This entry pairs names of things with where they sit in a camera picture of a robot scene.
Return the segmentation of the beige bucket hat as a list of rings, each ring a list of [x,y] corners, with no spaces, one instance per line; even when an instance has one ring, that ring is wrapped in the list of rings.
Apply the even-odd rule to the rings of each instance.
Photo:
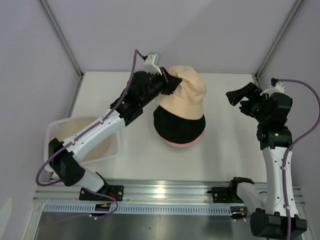
[[[207,86],[191,66],[171,66],[168,73],[182,82],[170,95],[160,94],[156,101],[163,109],[180,118],[199,120],[204,115],[203,100]]]

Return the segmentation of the black bucket hat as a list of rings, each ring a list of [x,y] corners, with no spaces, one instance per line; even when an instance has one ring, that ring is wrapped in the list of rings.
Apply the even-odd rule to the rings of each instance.
[[[199,119],[185,119],[158,106],[153,112],[153,125],[164,140],[183,145],[194,142],[202,135],[206,119],[204,115]]]

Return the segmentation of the pink bucket hat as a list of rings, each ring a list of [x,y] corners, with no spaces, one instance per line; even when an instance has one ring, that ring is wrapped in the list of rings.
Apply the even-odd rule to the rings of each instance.
[[[202,135],[198,136],[195,140],[193,140],[191,142],[187,142],[187,143],[175,143],[175,142],[168,141],[164,138],[162,140],[166,144],[168,144],[169,146],[174,147],[174,148],[188,148],[188,147],[194,146],[201,138],[202,138]]]

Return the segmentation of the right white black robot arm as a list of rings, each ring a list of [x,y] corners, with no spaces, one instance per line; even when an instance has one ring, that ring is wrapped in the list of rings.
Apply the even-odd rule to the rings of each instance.
[[[292,240],[308,229],[300,218],[293,194],[291,158],[292,133],[286,126],[293,99],[284,93],[282,82],[262,90],[250,82],[226,94],[232,106],[257,120],[257,140],[266,168],[266,199],[249,178],[234,178],[228,189],[233,202],[243,201],[250,214],[250,229],[255,237]]]

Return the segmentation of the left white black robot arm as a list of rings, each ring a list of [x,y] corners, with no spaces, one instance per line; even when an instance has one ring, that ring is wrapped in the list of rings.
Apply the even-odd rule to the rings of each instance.
[[[105,199],[108,183],[99,173],[81,166],[80,161],[107,137],[136,120],[158,95],[173,94],[181,82],[181,78],[169,74],[163,67],[159,73],[132,73],[120,97],[103,115],[71,137],[53,138],[48,144],[48,164],[60,182],[66,187],[81,186],[96,200]]]

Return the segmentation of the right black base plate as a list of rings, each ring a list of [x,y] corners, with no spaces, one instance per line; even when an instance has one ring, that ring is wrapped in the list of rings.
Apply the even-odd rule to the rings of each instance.
[[[239,200],[231,187],[212,187],[206,192],[212,196],[213,203],[237,203]]]

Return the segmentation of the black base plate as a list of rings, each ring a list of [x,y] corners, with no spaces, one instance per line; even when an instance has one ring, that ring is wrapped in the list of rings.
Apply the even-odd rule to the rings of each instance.
[[[212,196],[213,203],[237,203],[239,200],[231,187],[212,187],[206,192]]]
[[[87,189],[82,187],[79,193],[79,200],[80,201],[96,201],[96,202],[111,201],[110,198],[101,196],[101,195],[106,195],[115,199],[117,202],[121,202],[124,196],[124,186],[123,185],[109,185],[108,187],[104,186],[97,193],[91,193]]]

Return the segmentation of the right aluminium frame post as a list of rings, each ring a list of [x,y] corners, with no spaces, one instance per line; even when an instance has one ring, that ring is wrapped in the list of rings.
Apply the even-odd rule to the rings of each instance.
[[[289,32],[291,26],[293,25],[296,17],[299,15],[305,0],[295,0],[293,6],[290,8],[287,16],[285,17],[283,23],[281,24],[279,30],[277,31],[270,47],[268,48],[265,56],[262,59],[257,71],[254,74],[254,79],[258,82],[262,76],[264,70],[267,68],[274,55],[276,54],[278,48],[280,47],[285,36]]]

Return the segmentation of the aluminium frame post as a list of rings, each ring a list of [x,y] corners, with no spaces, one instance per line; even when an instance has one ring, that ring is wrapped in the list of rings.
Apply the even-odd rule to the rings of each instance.
[[[60,43],[60,46],[62,47],[62,50],[64,51],[68,61],[70,62],[71,66],[73,67],[76,75],[81,79],[84,75],[84,73],[82,72],[80,65],[78,63],[78,61],[76,60],[76,57],[60,27],[60,24],[57,21],[57,18],[52,10],[52,8],[49,5],[49,2],[47,0],[38,0],[37,1],[45,15],[45,17],[47,18],[57,40]]]
[[[295,0],[293,6],[290,8],[287,16],[285,17],[283,23],[281,24],[279,30],[277,31],[270,47],[268,48],[265,56],[262,59],[257,71],[254,74],[254,79],[258,82],[262,76],[264,70],[267,68],[274,55],[276,54],[278,48],[280,47],[285,36],[289,32],[291,26],[293,25],[296,17],[299,15],[305,0]]]

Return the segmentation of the aluminium mounting rail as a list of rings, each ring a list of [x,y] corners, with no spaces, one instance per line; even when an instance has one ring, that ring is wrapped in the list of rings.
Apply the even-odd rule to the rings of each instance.
[[[140,205],[213,205],[213,197],[207,193],[213,187],[228,187],[229,182],[166,181],[108,179],[110,185],[124,186],[121,204]],[[85,203],[79,200],[79,186],[66,187],[63,183],[38,186],[34,203]]]

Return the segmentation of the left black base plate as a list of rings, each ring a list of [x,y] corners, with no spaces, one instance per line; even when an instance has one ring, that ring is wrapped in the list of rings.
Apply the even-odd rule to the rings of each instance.
[[[110,198],[101,196],[101,195],[106,195],[115,199],[117,202],[121,202],[124,196],[124,186],[123,185],[109,185],[108,187],[104,186],[97,193],[91,193],[87,189],[82,187],[79,193],[79,200],[80,201],[96,201],[96,202],[111,201]]]

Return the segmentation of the left aluminium frame post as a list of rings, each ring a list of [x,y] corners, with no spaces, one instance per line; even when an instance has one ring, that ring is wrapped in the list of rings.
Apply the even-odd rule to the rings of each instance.
[[[60,27],[60,24],[57,21],[57,18],[52,10],[52,8],[49,5],[49,2],[47,0],[38,0],[37,1],[45,15],[45,17],[47,18],[57,40],[60,43],[60,46],[62,47],[62,50],[64,51],[68,61],[70,62],[71,66],[73,67],[76,75],[81,79],[84,75],[84,73],[82,72],[80,65],[78,63],[78,61],[76,60],[76,57]]]

